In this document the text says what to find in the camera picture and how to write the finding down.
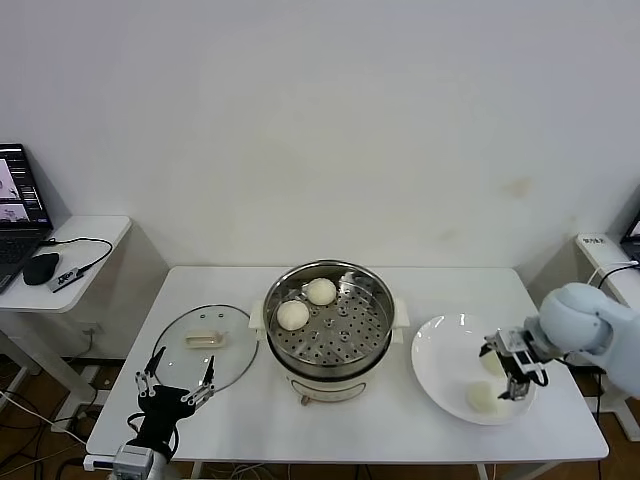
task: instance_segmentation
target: cable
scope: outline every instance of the cable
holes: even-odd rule
[[[622,270],[629,270],[630,268],[638,268],[638,267],[639,267],[638,265],[627,265],[626,267],[620,267],[620,268],[611,270],[604,277],[602,277],[602,279],[600,280],[600,283],[598,284],[598,289],[601,289],[602,285],[604,285],[605,280],[609,278],[611,275],[613,275],[614,273],[621,272]]]
[[[549,376],[547,375],[546,370],[542,370],[541,373],[542,373],[542,380],[538,379],[538,375],[535,372],[530,372],[527,376],[536,385],[540,387],[546,387],[547,385],[549,385]]]
[[[18,373],[20,373],[20,370],[22,370],[22,368],[20,367],[20,365],[16,365],[13,362],[8,362],[6,365],[3,365],[3,367],[13,367],[14,369],[17,368],[17,371],[10,373],[9,375],[3,375],[2,377],[0,377],[0,381],[1,380],[6,380],[7,378],[13,378],[15,377]]]
[[[26,398],[24,398],[24,397],[23,397],[22,395],[20,395],[19,393],[11,392],[11,391],[9,391],[9,390],[0,390],[0,392],[5,392],[5,391],[6,391],[8,394],[10,394],[10,395],[15,395],[16,397],[23,399],[23,400],[25,401],[25,403],[27,403],[27,404],[29,404],[31,407],[33,407],[33,409],[34,409],[36,412],[39,412],[39,411],[38,411],[38,409],[35,407],[35,405],[33,405],[29,400],[27,400]],[[41,427],[42,427],[42,422],[40,422],[40,423],[38,424],[38,427],[36,427],[36,428],[38,428],[38,430],[36,430],[36,431],[34,432],[34,434],[29,438],[29,440],[27,440],[27,442],[26,442],[22,447],[20,447],[16,452],[10,453],[10,454],[9,454],[9,455],[7,455],[5,458],[3,458],[3,459],[2,459],[2,461],[0,461],[0,469],[2,469],[2,468],[4,468],[5,466],[7,466],[7,465],[8,465],[9,463],[11,463],[11,461],[12,461],[14,458],[16,458],[16,457],[24,456],[24,457],[30,458],[28,455],[26,455],[26,454],[24,453],[24,451],[25,451],[25,450],[29,447],[29,445],[31,445],[31,443],[32,443],[32,442],[33,442],[33,441],[38,437],[38,434],[39,434],[39,432],[40,432],[40,428],[41,428]]]
[[[180,435],[178,435],[178,427],[173,426],[173,448],[171,449],[171,458],[178,451],[178,445],[180,444]]]
[[[97,397],[97,390],[95,391],[94,395],[93,395],[93,399],[91,400],[91,404],[93,404],[93,402],[95,402]],[[60,398],[60,400],[58,400],[58,403],[55,405],[55,407],[53,407],[53,409],[51,410],[51,414],[49,415],[49,420],[52,419],[52,417],[55,417],[56,413],[58,412],[58,410],[60,409],[60,407],[64,404],[65,400],[67,399],[67,395],[63,395],[62,398]],[[74,416],[74,417],[70,417],[71,422],[69,423],[69,429],[75,434],[76,432],[76,427],[77,427],[77,422],[78,422],[78,417]],[[54,423],[59,422],[65,420],[63,418],[59,418],[58,420],[55,420]],[[34,461],[36,461],[36,463],[34,464],[34,469],[33,469],[33,478],[34,480],[44,480],[44,463],[42,461],[42,459],[38,458],[40,455],[40,442],[42,441],[42,439],[44,438],[44,434],[46,433],[46,429],[42,428],[40,429],[40,434],[38,435],[38,441],[36,442],[36,450],[34,452]]]
[[[265,472],[271,480],[279,480],[273,473],[271,473],[271,470],[269,470],[266,465],[264,467],[258,467],[256,470]]]
[[[598,374],[598,399],[596,400],[596,425],[600,428],[600,399],[602,398],[602,374]],[[602,461],[598,460],[598,480],[602,480]]]
[[[27,468],[33,465],[34,463],[42,462],[43,460],[48,460],[49,458],[53,458],[56,455],[60,455],[61,453],[66,452],[67,450],[71,450],[72,448],[77,447],[79,445],[80,445],[79,443],[74,443],[73,445],[69,445],[68,447],[63,448],[62,450],[58,450],[56,453],[52,453],[51,455],[47,455],[46,457],[37,458],[29,463],[20,465],[19,467],[16,467],[13,470],[9,470],[8,472],[0,474],[0,478],[6,477],[7,475],[11,475],[12,473],[17,472],[18,470],[22,470],[23,468]]]
[[[67,458],[64,462],[62,462],[60,464],[60,466],[58,467],[58,470],[56,471],[56,480],[61,480],[62,479],[62,472],[64,472],[64,469],[70,466],[74,466],[74,467],[82,467],[83,466],[83,462],[82,462],[82,458],[78,457],[78,458]]]
[[[70,417],[63,417],[63,418],[56,418],[55,420],[51,420],[52,423],[58,423],[58,422],[66,422],[67,420],[73,420],[73,419],[79,419],[80,415],[82,415],[83,413],[86,414],[86,411],[88,409],[90,409],[91,407],[93,407],[93,404],[96,403],[96,399],[98,398],[98,389],[94,388],[93,389],[93,398],[91,399],[91,402],[89,402],[87,405],[81,405],[78,408],[78,412],[75,415],[72,415]]]
[[[2,389],[2,391],[4,393],[9,394],[9,395],[13,395],[15,397],[18,397],[24,403],[26,403],[31,408],[33,408],[36,412],[38,411],[36,406],[33,403],[31,403],[31,401],[28,398],[24,397],[23,395],[19,394],[18,392],[13,392],[11,390],[5,390],[5,389]],[[42,426],[42,422],[38,423],[38,425],[31,425],[31,426],[28,426],[28,427],[18,427],[18,426],[15,426],[15,425],[5,425],[5,424],[0,423],[0,428],[10,428],[12,430],[31,430],[32,428],[39,428],[41,426]]]
[[[22,405],[20,405],[18,402],[16,402],[15,400],[11,399],[8,395],[6,395],[3,391],[0,390],[0,395],[2,395],[4,398],[6,398],[8,401],[10,401],[11,403],[13,403],[16,407],[18,407],[21,410],[24,410],[27,413],[30,413],[31,415],[38,417],[41,420],[44,420],[45,422],[47,422],[49,425],[54,426],[55,423],[52,422],[51,420],[49,420],[48,418],[43,417],[42,415],[32,412],[31,410],[29,410],[28,408],[23,407]],[[73,438],[75,438],[78,442],[82,443],[83,445],[86,445],[87,442],[85,442],[84,440],[80,439],[78,436],[76,436],[75,434],[71,433],[69,430],[63,430],[64,432],[68,433],[69,435],[71,435]]]
[[[248,472],[249,470],[253,470],[254,468],[262,467],[264,463],[257,463],[255,465],[238,465],[233,469],[229,478],[234,478],[236,475],[240,475],[241,473]]]
[[[593,271],[593,274],[589,277],[589,280],[587,280],[587,285],[591,285],[591,282],[593,282],[593,279],[596,278],[596,276],[598,275],[598,272],[600,272],[600,270],[604,270],[605,268],[613,267],[614,265],[638,265],[638,261],[637,260],[629,260],[629,261],[626,261],[626,262],[611,262],[611,263],[607,263],[606,265],[600,265],[599,267],[597,267]]]
[[[71,360],[67,360],[67,365],[71,365],[71,362],[77,360],[78,358],[86,355],[87,353],[89,353],[91,351],[91,349],[93,349],[93,329],[89,330],[89,346],[84,349],[82,352],[78,353],[77,355],[73,356],[71,358]]]
[[[43,240],[42,242],[40,242],[40,245],[43,247],[52,247],[54,245],[64,245],[67,243],[75,243],[75,242],[99,242],[109,246],[109,250],[107,250],[107,253],[103,254],[100,258],[98,258],[97,260],[94,260],[91,263],[87,263],[83,267],[78,268],[78,274],[86,272],[95,264],[107,258],[107,256],[113,251],[113,243],[111,243],[108,240],[104,240],[102,238],[78,237],[78,238],[73,238],[71,240],[61,240],[61,241],[58,241],[55,238],[50,238],[49,240]]]
[[[138,413],[134,413],[133,415],[129,415],[129,418],[127,418],[127,425],[129,425],[131,430],[136,432],[136,435],[140,433],[140,429],[135,423],[133,423],[133,421],[137,418],[142,418],[142,417],[144,417],[144,413],[138,412]]]

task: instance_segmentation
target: laptop keyboard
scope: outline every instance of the laptop keyboard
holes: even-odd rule
[[[0,239],[0,264],[19,263],[25,254],[33,247],[33,244],[33,238]]]

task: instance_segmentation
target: laptop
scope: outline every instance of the laptop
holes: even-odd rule
[[[620,247],[631,260],[640,262],[640,212],[620,240]]]
[[[0,293],[52,230],[24,147],[0,144]]]

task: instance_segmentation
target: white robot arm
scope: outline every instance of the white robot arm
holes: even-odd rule
[[[530,382],[548,384],[544,364],[575,352],[602,368],[611,382],[640,396],[640,314],[597,288],[570,283],[552,291],[524,327],[485,337],[480,356],[495,350],[507,374],[501,398],[522,400]]]

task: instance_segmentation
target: power outlet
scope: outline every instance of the power outlet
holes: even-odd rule
[[[104,333],[104,330],[99,323],[92,322],[80,323],[80,331],[85,335],[91,335],[92,332],[94,335],[100,335],[101,333]]]

